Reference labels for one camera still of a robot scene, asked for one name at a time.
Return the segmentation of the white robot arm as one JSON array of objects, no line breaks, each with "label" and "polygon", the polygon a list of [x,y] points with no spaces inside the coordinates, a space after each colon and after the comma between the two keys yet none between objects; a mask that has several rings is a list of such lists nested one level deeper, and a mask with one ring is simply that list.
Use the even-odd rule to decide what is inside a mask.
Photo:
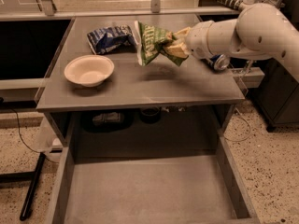
[{"label": "white robot arm", "polygon": [[244,6],[236,19],[199,22],[175,38],[164,46],[168,54],[198,60],[222,54],[255,61],[273,58],[299,79],[299,31],[269,4]]}]

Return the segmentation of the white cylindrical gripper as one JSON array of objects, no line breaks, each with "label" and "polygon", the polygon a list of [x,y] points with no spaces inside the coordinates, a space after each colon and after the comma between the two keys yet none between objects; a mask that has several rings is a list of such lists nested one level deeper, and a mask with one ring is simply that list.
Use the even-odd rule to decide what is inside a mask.
[{"label": "white cylindrical gripper", "polygon": [[[208,32],[213,24],[214,21],[203,21],[173,33],[175,41],[164,45],[165,52],[179,58],[187,58],[189,52],[198,60],[212,58],[216,52],[208,44]],[[185,42],[178,40],[185,36]]]}]

